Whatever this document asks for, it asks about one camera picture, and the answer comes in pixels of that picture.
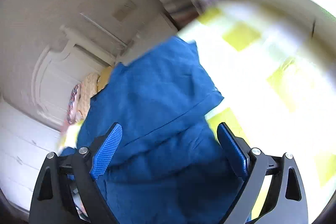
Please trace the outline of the peach textured pillow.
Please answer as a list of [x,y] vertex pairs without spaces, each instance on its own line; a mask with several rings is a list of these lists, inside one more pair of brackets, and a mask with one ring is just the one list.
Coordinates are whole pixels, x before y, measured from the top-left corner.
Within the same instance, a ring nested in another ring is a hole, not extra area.
[[88,74],[81,82],[81,91],[77,106],[76,121],[82,121],[87,117],[90,109],[91,98],[97,94],[98,73]]

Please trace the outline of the white and yellow checked bedsheet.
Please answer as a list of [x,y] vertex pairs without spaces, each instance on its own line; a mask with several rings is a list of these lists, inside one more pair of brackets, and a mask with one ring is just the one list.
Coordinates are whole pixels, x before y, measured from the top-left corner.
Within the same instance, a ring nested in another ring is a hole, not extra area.
[[[201,66],[223,96],[205,116],[217,142],[218,125],[226,123],[268,158],[248,218],[315,221],[335,192],[335,87],[328,52],[284,15],[243,0],[215,5],[173,36],[197,45]],[[80,148],[83,123],[76,134],[64,134],[62,155]]]

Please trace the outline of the white wardrobe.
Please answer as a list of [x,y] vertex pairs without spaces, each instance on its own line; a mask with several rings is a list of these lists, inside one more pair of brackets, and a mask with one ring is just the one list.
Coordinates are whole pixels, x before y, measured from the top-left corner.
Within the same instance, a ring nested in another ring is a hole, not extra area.
[[39,171],[49,152],[58,150],[60,133],[1,100],[1,190],[29,211]]

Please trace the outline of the yellow pillow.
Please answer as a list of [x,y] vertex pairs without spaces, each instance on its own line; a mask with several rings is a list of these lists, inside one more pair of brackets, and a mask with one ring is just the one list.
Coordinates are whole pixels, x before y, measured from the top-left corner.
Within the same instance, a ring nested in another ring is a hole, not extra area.
[[113,67],[109,66],[109,67],[104,68],[101,71],[100,76],[98,77],[98,80],[97,80],[97,92],[100,92],[102,89],[106,87],[106,85],[109,82],[112,70],[113,70]]

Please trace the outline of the white bedside table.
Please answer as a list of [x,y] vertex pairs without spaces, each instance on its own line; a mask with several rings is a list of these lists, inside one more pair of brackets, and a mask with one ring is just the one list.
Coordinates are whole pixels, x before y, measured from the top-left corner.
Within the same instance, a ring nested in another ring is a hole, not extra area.
[[116,58],[117,63],[128,65],[148,50],[177,33],[177,29],[163,13],[158,14],[131,39],[128,47]]

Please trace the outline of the silver lamp pole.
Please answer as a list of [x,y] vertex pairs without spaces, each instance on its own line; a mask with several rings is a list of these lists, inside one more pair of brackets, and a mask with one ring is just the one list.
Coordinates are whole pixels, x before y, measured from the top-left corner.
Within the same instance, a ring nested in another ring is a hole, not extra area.
[[95,27],[97,27],[99,30],[101,30],[102,32],[104,32],[105,34],[107,34],[109,37],[111,37],[112,39],[116,40],[116,42],[118,42],[122,47],[127,48],[127,44],[126,43],[124,43],[119,37],[117,37],[116,35],[112,34],[110,31],[108,31],[106,28],[104,28],[101,24],[98,24],[95,20],[91,19],[89,16],[87,16],[83,12],[80,12],[79,14],[86,21],[90,22]]

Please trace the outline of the blue puffer jacket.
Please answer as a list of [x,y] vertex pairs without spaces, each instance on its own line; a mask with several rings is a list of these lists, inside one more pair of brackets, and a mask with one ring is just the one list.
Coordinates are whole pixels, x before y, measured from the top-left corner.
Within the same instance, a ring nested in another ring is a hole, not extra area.
[[243,181],[205,119],[223,96],[195,43],[173,36],[118,64],[92,97],[77,146],[110,126],[122,138],[97,186],[120,223],[218,223]]

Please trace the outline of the white wooden headboard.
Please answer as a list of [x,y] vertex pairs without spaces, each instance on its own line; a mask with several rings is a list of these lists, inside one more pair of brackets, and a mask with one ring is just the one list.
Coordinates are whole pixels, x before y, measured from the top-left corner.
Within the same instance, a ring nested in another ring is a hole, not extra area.
[[90,73],[100,73],[113,65],[116,57],[76,29],[62,25],[67,40],[62,51],[45,47],[31,80],[31,96],[37,114],[60,127],[66,118],[73,87]]

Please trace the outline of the wall power socket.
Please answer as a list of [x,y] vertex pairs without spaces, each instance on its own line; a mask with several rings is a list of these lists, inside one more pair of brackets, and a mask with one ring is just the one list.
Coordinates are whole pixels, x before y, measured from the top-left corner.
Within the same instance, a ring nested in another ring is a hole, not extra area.
[[112,15],[117,21],[122,22],[136,9],[137,5],[132,0],[127,0],[116,11],[114,11]]

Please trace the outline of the floral patterned pillow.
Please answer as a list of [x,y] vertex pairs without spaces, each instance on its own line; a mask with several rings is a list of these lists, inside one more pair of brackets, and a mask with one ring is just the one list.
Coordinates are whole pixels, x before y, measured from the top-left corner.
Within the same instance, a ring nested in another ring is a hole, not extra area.
[[76,84],[71,91],[70,100],[68,102],[66,120],[69,124],[73,124],[76,120],[80,94],[81,94],[81,84]]

